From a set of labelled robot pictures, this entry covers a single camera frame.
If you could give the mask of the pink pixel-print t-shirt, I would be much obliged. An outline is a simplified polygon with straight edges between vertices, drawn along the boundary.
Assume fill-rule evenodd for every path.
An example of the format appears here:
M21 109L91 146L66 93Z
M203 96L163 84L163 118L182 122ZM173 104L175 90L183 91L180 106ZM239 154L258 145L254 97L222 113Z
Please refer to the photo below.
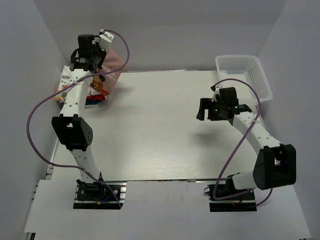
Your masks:
M101 68L97 70L98 73L110 73L119 69L123 65L124 61L121 57L111 48ZM88 99L93 98L91 96L98 95L101 100L104 100L106 96L110 95L115 89L116 83L122 73L122 70L118 70L111 74L104 74L101 76L94 76L90 87L88 89Z

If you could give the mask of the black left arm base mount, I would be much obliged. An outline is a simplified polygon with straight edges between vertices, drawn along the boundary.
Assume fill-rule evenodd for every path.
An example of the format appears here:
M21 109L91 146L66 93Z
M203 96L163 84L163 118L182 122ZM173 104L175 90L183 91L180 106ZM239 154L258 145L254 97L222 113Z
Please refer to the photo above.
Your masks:
M73 209L120 210L126 196L127 182L106 182L110 189L100 183L77 181Z

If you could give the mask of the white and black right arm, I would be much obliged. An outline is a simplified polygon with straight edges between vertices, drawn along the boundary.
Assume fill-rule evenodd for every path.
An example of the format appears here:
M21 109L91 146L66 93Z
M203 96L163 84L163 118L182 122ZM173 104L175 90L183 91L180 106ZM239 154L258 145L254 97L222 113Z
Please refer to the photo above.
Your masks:
M294 185L297 180L297 153L291 144L275 139L256 120L246 104L240 104L234 87L219 89L213 98L201 98L196 118L200 121L228 121L257 154L252 171L228 176L226 195L236 200L244 190L268 190Z

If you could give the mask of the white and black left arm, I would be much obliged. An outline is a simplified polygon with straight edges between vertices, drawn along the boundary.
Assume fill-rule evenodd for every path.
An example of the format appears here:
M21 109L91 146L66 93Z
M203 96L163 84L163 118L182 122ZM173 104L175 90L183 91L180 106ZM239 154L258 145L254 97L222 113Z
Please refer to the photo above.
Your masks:
M99 39L99 36L93 34L78 36L78 49L70 57L71 88L67 90L59 116L54 116L51 120L60 143L70 151L76 166L80 168L81 178L78 183L91 184L88 193L96 200L105 196L106 187L96 182L96 180L102 181L103 177L96 166L91 151L93 130L82 115L92 82L89 75L98 72L107 55L106 50L100 47Z

